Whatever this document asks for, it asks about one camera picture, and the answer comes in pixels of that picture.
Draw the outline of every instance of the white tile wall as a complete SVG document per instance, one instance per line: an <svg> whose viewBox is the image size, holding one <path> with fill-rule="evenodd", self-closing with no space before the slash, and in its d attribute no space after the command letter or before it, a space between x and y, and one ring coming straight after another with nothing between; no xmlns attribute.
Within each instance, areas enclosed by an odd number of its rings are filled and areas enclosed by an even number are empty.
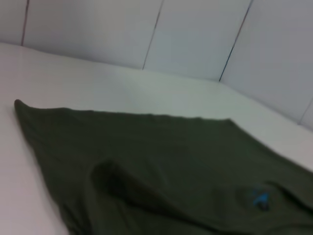
<svg viewBox="0 0 313 235"><path fill-rule="evenodd" d="M299 122L313 95L312 9L312 0L255 0L222 82Z"/></svg>
<svg viewBox="0 0 313 235"><path fill-rule="evenodd" d="M21 44L26 0L0 1L0 42Z"/></svg>
<svg viewBox="0 0 313 235"><path fill-rule="evenodd" d="M145 69L218 80L250 0L165 0Z"/></svg>
<svg viewBox="0 0 313 235"><path fill-rule="evenodd" d="M161 0L31 0L25 46L141 69Z"/></svg>

